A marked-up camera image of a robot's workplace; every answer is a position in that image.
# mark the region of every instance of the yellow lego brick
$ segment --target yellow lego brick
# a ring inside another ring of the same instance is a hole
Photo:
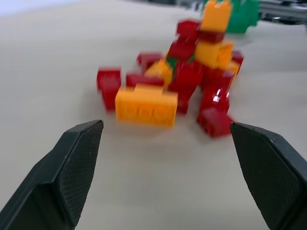
[[[224,40],[217,56],[217,67],[226,69],[228,63],[231,61],[231,52],[234,48],[234,43]]]
[[[134,92],[139,93],[156,93],[156,94],[162,94],[163,93],[163,87],[161,86],[155,86],[155,85],[145,85],[145,84],[137,84],[134,88]]]
[[[216,44],[198,42],[195,50],[195,60],[212,69],[225,69],[231,60],[233,47],[234,44],[227,40]]]
[[[236,76],[238,74],[238,71],[240,69],[240,65],[234,61],[230,61],[226,67],[226,69],[230,70],[230,71],[233,71],[235,73],[235,76],[231,82],[231,85],[230,87],[234,84],[235,80],[236,80]]]
[[[121,88],[115,98],[116,118],[121,122],[173,127],[177,104],[177,93],[163,92],[163,87]]]
[[[166,58],[166,57],[167,57],[168,52],[169,52],[169,49],[168,49],[168,50],[165,52],[164,58]]]
[[[173,70],[170,65],[164,60],[160,60],[154,63],[149,69],[145,72],[146,77],[159,77],[164,80],[164,88],[167,88],[172,81]]]
[[[224,0],[217,3],[216,0],[209,0],[204,9],[201,30],[226,31],[231,11],[231,1]]]

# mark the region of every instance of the white tabletop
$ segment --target white tabletop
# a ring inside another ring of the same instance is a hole
[[[117,124],[96,92],[98,66],[137,69],[165,51],[196,13],[93,0],[0,20],[0,208],[61,134],[94,119],[105,128],[77,229],[267,230],[231,137],[196,124],[200,93],[174,129]],[[307,157],[307,35],[260,22],[233,36],[246,58],[230,93],[236,121],[283,135]]]

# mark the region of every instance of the lego stud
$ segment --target lego stud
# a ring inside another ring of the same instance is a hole
[[[207,2],[206,7],[215,7],[216,4],[217,4],[217,1],[216,1],[216,0],[209,0],[209,1]]]
[[[230,0],[223,0],[220,4],[220,7],[232,7],[231,6],[231,1]]]

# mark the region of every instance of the lego brick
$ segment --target lego brick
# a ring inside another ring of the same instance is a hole
[[[120,81],[117,78],[101,78],[100,79],[100,91],[102,99],[107,111],[115,109],[115,97],[120,88]]]
[[[248,29],[248,22],[242,24],[236,24],[236,22],[231,22],[227,27],[227,32],[230,34],[245,34]]]
[[[115,97],[113,100],[104,98],[103,96],[101,98],[104,101],[105,109],[107,112],[115,111]]]
[[[195,60],[212,69],[225,69],[231,60],[233,46],[233,42],[227,40],[216,44],[199,41],[196,45]]]
[[[217,3],[209,0],[204,9],[201,30],[225,32],[231,16],[231,1],[224,0]]]
[[[239,70],[238,70],[238,73],[239,73],[242,62],[244,60],[244,55],[242,54],[242,52],[240,50],[233,50],[231,55],[232,55],[231,60],[240,65]]]
[[[198,86],[204,76],[204,68],[197,61],[179,61],[175,70],[177,84]]]
[[[240,69],[240,65],[234,61],[230,61],[226,67],[227,70],[234,72],[234,77],[232,79],[232,82],[230,84],[230,87],[234,84],[235,80],[236,80],[236,76],[238,74],[238,71]]]
[[[201,110],[196,121],[210,137],[218,138],[230,134],[233,119],[216,108],[208,108]]]
[[[196,42],[197,42],[197,37],[184,37],[184,36],[179,36],[179,37],[177,38],[177,41],[176,41],[176,42],[179,43],[179,44],[182,44],[182,45],[187,44],[187,45],[192,45],[192,46],[194,46],[194,45],[196,44]]]
[[[195,46],[190,44],[181,44],[179,42],[173,42],[169,48],[168,56],[181,60],[188,60],[195,51]]]
[[[177,61],[178,61],[176,58],[167,56],[166,61],[172,67],[172,69],[176,68],[176,64],[177,64]]]
[[[165,54],[164,54],[164,59],[167,58],[168,52],[169,52],[169,49],[165,52]]]
[[[146,77],[159,77],[164,81],[164,87],[167,88],[173,78],[173,70],[165,60],[154,63],[146,72]]]
[[[227,89],[208,86],[203,91],[201,110],[214,107],[222,113],[229,110],[229,93]]]
[[[141,58],[141,71],[144,73],[150,66],[152,66],[155,62],[161,60],[163,58],[162,54],[148,54],[144,55]]]
[[[228,91],[234,77],[235,73],[233,71],[222,69],[207,70],[202,81],[202,88],[211,85],[215,88],[223,88]]]
[[[163,92],[163,87],[137,85],[121,88],[115,98],[116,118],[152,126],[173,127],[178,98],[176,93]]]
[[[135,87],[137,84],[164,86],[164,81],[159,77],[145,77],[139,73],[127,73],[126,86]]]
[[[189,108],[189,99],[185,96],[178,95],[177,113],[187,114],[188,108]]]
[[[196,86],[194,85],[180,85],[176,84],[175,82],[172,82],[169,84],[167,90],[169,92],[177,92],[178,93],[178,98],[185,97],[188,100],[191,98],[193,95],[194,91],[196,89]]]
[[[189,59],[188,61],[194,61],[195,60],[195,55],[193,54]]]
[[[142,64],[142,59],[145,58],[147,59],[148,61],[149,60],[155,60],[155,61],[158,61],[160,60],[161,58],[163,57],[163,54],[160,53],[160,52],[141,52],[139,53],[139,55],[137,56],[136,58],[136,61],[139,65]]]
[[[234,43],[224,40],[217,56],[217,67],[226,69],[227,64],[231,61],[231,52],[234,48]]]
[[[183,20],[177,24],[177,34],[184,37],[197,37],[197,29],[201,25],[195,20]]]
[[[199,30],[198,39],[207,43],[219,43],[222,42],[225,37],[225,32]]]
[[[107,89],[108,82],[113,84],[115,81],[118,82],[119,85],[121,84],[120,68],[99,68],[96,77],[96,85],[98,91],[101,91],[103,86],[105,86],[105,89]]]

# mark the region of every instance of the metal object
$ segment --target metal object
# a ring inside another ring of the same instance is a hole
[[[259,13],[261,19],[271,19],[273,22],[307,23],[307,7],[299,6],[291,0],[261,0]]]
[[[177,6],[185,6],[193,11],[201,11],[203,0],[176,0]]]

